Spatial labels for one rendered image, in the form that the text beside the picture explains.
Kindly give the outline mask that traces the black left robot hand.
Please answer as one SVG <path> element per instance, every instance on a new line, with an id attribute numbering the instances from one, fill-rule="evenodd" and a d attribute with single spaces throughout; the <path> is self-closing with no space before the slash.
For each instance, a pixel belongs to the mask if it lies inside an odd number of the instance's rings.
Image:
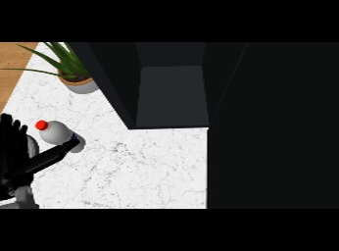
<path id="1" fill-rule="evenodd" d="M 15 197 L 15 190 L 28 186 L 34 174 L 56 164 L 80 143 L 73 137 L 61 145 L 30 157 L 28 127 L 12 119 L 9 114 L 0 115 L 0 200 Z"/>

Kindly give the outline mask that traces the dark grey open cabinet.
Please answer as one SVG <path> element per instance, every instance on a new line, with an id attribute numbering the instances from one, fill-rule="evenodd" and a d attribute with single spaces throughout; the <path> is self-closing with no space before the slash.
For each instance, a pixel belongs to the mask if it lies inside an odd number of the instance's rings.
<path id="1" fill-rule="evenodd" d="M 243 42 L 73 42 L 70 46 L 127 128 L 210 125 Z"/>

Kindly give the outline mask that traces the dark grey cabinet door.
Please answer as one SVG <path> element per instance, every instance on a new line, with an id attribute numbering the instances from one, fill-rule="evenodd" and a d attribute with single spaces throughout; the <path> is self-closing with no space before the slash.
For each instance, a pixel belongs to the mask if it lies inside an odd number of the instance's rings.
<path id="1" fill-rule="evenodd" d="M 209 129 L 213 208 L 339 208 L 339 42 L 252 43 Z"/>

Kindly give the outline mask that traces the white bottle with red cap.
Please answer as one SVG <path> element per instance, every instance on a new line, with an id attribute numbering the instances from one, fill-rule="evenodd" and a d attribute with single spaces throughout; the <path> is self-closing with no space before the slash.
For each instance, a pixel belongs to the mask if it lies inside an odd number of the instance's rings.
<path id="1" fill-rule="evenodd" d="M 71 139 L 79 139 L 80 143 L 70 150 L 71 153 L 79 153 L 83 151 L 86 146 L 85 138 L 68 128 L 68 126 L 59 121 L 45 121 L 40 120 L 34 124 L 36 129 L 39 130 L 39 135 L 42 140 L 52 144 L 61 145 Z"/>

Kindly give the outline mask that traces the green potted plant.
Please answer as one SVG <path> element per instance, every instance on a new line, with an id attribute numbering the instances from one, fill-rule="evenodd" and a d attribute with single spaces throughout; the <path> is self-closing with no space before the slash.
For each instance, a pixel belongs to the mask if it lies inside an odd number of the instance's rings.
<path id="1" fill-rule="evenodd" d="M 58 77 L 64 86 L 76 94 L 90 94 L 98 91 L 99 86 L 95 82 L 95 78 L 92 77 L 92 74 L 85 67 L 85 64 L 71 48 L 71 45 L 67 42 L 45 42 L 43 45 L 54 53 L 55 59 L 52 59 L 48 55 L 45 55 L 25 45 L 20 45 L 20 47 L 42 58 L 48 65 L 55 69 L 55 73 L 45 70 L 22 68 L 2 68 L 2 71 L 22 71 L 45 75 L 54 75 Z"/>

